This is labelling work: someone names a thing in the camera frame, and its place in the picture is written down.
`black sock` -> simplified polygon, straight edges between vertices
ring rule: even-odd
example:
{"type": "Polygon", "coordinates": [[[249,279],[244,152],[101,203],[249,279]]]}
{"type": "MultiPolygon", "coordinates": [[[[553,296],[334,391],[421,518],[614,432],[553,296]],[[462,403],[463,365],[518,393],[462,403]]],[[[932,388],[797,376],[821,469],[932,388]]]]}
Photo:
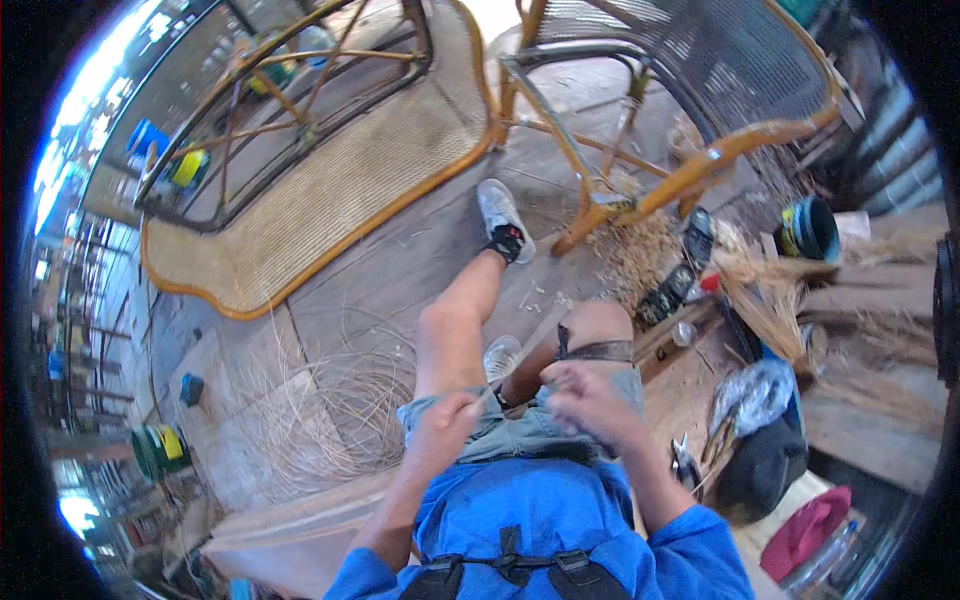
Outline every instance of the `black sock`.
{"type": "Polygon", "coordinates": [[[510,224],[498,225],[493,228],[490,243],[484,246],[484,250],[494,250],[503,256],[509,265],[520,256],[520,242],[523,240],[523,231],[520,231],[520,228],[510,224]]]}

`white sneaker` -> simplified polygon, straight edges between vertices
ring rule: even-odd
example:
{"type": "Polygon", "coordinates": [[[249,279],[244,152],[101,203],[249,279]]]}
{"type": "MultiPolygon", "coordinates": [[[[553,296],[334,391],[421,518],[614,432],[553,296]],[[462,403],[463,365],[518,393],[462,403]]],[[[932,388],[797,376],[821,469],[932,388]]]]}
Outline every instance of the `white sneaker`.
{"type": "Polygon", "coordinates": [[[516,211],[514,195],[507,186],[498,180],[483,180],[477,185],[477,202],[480,212],[483,213],[484,226],[487,228],[487,237],[492,238],[493,229],[501,225],[513,225],[523,231],[523,241],[520,242],[520,255],[516,263],[523,265],[530,262],[537,254],[537,246],[530,238],[530,233],[520,221],[520,213],[516,211]]]}
{"type": "Polygon", "coordinates": [[[483,370],[487,374],[487,383],[493,383],[512,373],[522,352],[523,346],[512,335],[501,335],[493,340],[483,354],[483,370]]]}

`man's knee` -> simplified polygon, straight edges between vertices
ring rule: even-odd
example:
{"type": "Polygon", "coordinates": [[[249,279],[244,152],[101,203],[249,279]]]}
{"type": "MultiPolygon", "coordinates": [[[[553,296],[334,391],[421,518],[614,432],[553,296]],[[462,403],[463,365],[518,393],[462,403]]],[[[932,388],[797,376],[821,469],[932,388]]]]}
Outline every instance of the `man's knee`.
{"type": "Polygon", "coordinates": [[[588,300],[577,304],[564,318],[570,330],[571,349],[593,342],[633,340],[634,322],[620,304],[611,300],[588,300]]]}
{"type": "Polygon", "coordinates": [[[465,307],[453,306],[444,301],[433,302],[420,312],[416,334],[419,338],[438,337],[470,326],[473,321],[478,321],[478,317],[471,315],[465,307]]]}

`man's leg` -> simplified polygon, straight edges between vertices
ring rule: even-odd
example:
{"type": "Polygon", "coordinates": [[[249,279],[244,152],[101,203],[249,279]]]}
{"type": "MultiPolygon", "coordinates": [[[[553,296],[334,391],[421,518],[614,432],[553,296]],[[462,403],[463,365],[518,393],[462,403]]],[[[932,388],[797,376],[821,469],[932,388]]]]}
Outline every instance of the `man's leg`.
{"type": "Polygon", "coordinates": [[[493,313],[507,265],[527,262],[536,252],[503,183],[482,181],[477,200],[491,242],[420,313],[414,398],[487,385],[480,328],[493,313]]]}
{"type": "MultiPolygon", "coordinates": [[[[563,325],[570,330],[569,350],[595,342],[634,340],[634,324],[630,315],[619,304],[608,300],[581,302],[564,317],[563,325]]],[[[500,397],[511,406],[518,406],[533,398],[540,389],[540,372],[557,356],[560,340],[550,334],[503,380],[500,397]]],[[[591,360],[590,367],[602,374],[621,371],[630,365],[608,360],[591,360]]]]}
{"type": "Polygon", "coordinates": [[[480,327],[496,306],[507,261],[486,249],[460,272],[417,320],[414,398],[487,385],[480,327]]]}

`green bucket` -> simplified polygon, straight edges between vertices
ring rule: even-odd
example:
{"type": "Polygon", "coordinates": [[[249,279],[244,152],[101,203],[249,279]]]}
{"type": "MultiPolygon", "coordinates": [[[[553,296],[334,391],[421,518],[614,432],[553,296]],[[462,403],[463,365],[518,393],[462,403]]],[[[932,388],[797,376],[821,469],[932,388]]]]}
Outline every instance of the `green bucket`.
{"type": "Polygon", "coordinates": [[[131,431],[130,439],[133,458],[148,481],[162,481],[193,464],[183,432],[169,425],[144,425],[131,431]]]}
{"type": "Polygon", "coordinates": [[[823,5],[821,0],[779,0],[779,4],[792,16],[801,27],[807,29],[813,25],[817,11],[823,5]]]}

